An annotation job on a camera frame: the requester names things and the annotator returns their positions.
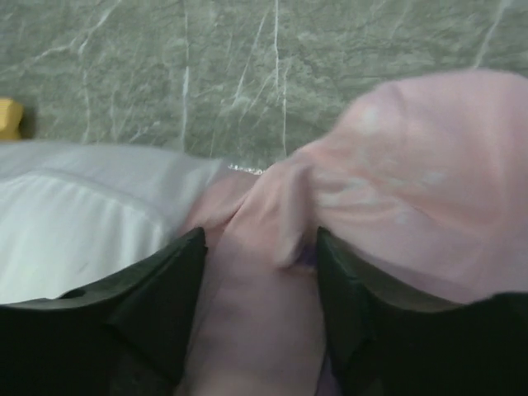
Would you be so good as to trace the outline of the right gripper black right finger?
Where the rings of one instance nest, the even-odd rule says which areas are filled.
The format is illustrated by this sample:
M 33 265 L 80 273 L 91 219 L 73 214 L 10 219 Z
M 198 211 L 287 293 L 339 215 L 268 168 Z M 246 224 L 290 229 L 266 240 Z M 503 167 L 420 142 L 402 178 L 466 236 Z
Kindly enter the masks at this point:
M 317 232 L 316 263 L 343 394 L 526 394 L 526 294 L 455 304 L 373 267 L 326 229 Z

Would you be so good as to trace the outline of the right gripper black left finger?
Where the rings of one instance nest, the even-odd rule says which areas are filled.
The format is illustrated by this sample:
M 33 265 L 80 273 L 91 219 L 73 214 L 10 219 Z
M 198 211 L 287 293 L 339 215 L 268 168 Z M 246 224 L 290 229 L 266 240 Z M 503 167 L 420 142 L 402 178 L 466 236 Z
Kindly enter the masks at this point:
M 196 228 L 56 299 L 4 304 L 2 394 L 171 394 L 184 373 L 205 257 Z

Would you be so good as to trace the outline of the white pillow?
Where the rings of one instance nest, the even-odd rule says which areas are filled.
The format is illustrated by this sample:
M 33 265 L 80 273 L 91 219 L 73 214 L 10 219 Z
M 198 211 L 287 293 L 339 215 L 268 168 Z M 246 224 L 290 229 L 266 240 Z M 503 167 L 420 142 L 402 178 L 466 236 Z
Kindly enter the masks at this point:
M 151 256 L 227 164 L 136 145 L 1 147 L 1 301 L 59 297 Z

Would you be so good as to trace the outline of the purple princess print pillowcase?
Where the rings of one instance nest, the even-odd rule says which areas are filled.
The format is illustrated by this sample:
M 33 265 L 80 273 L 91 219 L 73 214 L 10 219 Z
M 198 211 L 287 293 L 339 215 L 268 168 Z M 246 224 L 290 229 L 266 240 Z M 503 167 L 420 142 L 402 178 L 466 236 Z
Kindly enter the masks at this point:
M 180 395 L 324 395 L 316 242 L 471 304 L 527 296 L 527 80 L 487 69 L 385 82 L 260 176 L 191 207 L 210 250 Z

